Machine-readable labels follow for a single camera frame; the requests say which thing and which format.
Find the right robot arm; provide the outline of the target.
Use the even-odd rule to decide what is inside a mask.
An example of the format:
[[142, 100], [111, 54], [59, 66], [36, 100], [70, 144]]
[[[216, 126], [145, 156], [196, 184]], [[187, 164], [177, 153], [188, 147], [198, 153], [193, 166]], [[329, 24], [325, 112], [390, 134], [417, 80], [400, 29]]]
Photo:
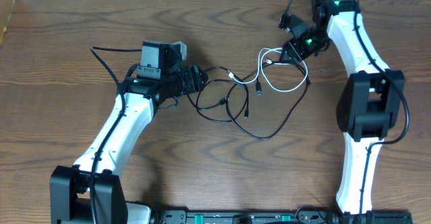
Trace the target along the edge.
[[390, 142], [400, 107], [407, 107], [405, 77], [379, 57], [364, 29], [360, 0], [310, 0], [313, 26], [284, 12], [279, 28], [293, 37], [281, 50], [283, 63], [302, 63], [334, 44], [347, 72], [336, 108], [345, 155], [335, 210], [327, 223], [411, 223], [407, 211], [374, 211], [372, 183], [380, 148]]

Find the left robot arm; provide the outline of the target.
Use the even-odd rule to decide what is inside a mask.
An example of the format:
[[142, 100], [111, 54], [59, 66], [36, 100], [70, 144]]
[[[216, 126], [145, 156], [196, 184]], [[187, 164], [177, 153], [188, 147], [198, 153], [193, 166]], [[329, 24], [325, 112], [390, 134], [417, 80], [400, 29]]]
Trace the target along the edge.
[[57, 166], [50, 178], [52, 223], [159, 223], [159, 214], [128, 202], [121, 186], [127, 160], [161, 104], [203, 89], [207, 74], [184, 67], [187, 46], [145, 40], [141, 60], [116, 79], [114, 108], [97, 137], [71, 167]]

